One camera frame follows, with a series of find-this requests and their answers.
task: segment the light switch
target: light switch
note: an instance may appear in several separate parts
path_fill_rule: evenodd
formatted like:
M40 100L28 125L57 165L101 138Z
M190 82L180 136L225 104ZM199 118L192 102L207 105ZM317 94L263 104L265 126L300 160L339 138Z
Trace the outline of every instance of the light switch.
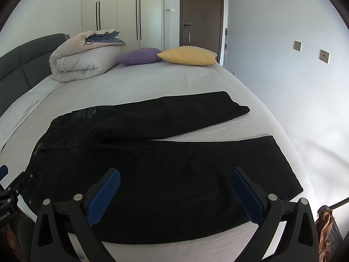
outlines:
M324 50L320 50L320 60L322 60L325 63L328 63L329 53Z
M295 41L295 42L294 42L293 48L294 48L295 50L301 51L302 43L299 42L299 41Z

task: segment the wardrobe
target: wardrobe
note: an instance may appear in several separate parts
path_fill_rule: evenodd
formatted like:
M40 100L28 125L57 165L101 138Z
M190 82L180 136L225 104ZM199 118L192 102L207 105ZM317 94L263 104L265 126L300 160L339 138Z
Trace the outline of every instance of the wardrobe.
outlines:
M127 52L162 50L162 0L82 0L83 31L115 29Z

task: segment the door frame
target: door frame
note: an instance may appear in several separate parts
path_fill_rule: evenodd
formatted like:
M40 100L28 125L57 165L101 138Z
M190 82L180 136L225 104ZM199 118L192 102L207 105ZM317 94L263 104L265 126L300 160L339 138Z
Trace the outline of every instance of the door frame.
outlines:
M179 46L183 44L183 0L179 0ZM219 29L219 49L217 55L217 61L221 60L221 51L222 51L222 40L223 40L223 19L224 19L224 0L221 0L221 19L220 19L220 29Z

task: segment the headboard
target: headboard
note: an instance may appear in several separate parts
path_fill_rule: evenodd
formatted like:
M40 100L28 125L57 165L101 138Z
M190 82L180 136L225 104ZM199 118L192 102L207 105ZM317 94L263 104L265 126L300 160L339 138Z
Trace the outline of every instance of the headboard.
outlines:
M51 53L68 36L63 33L27 42L0 57L0 116L15 100L51 74Z

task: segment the silver bolt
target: silver bolt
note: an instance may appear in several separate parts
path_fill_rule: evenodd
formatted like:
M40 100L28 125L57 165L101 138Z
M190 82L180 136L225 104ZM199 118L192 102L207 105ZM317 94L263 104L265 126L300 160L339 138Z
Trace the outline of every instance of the silver bolt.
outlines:
M75 196L74 196L74 200L75 201L80 201L81 199L82 199L82 194L76 194Z
M45 205L45 206L47 206L48 204L50 204L51 203L51 200L50 199L45 199L44 201L43 201L43 204Z
M272 193L268 195L268 198L269 198L270 201L276 201L277 200L277 196L275 194L272 194Z
M305 199L305 198L302 198L302 199L301 199L301 203L302 203L303 205L307 205L307 204L308 204L308 200Z

